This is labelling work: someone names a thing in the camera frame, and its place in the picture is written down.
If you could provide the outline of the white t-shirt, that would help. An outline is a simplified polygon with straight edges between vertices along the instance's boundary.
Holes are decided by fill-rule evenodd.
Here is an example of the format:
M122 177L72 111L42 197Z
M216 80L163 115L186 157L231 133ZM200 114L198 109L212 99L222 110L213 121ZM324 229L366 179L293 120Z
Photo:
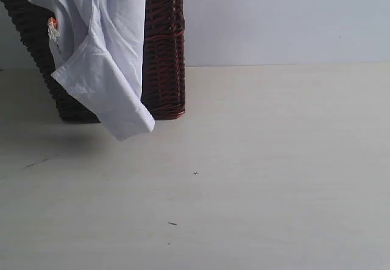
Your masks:
M118 140L151 132L141 102L146 0L27 0L51 10L52 77Z

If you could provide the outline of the dark brown wicker basket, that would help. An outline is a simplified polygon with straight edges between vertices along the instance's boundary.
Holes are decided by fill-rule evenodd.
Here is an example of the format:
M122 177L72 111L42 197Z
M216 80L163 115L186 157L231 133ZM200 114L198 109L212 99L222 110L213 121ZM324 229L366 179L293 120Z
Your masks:
M40 70L61 120L97 123L97 117L51 77L54 59L46 22L54 14L27 0L1 2ZM183 0L146 0L141 101L156 120L176 119L185 112L184 30Z

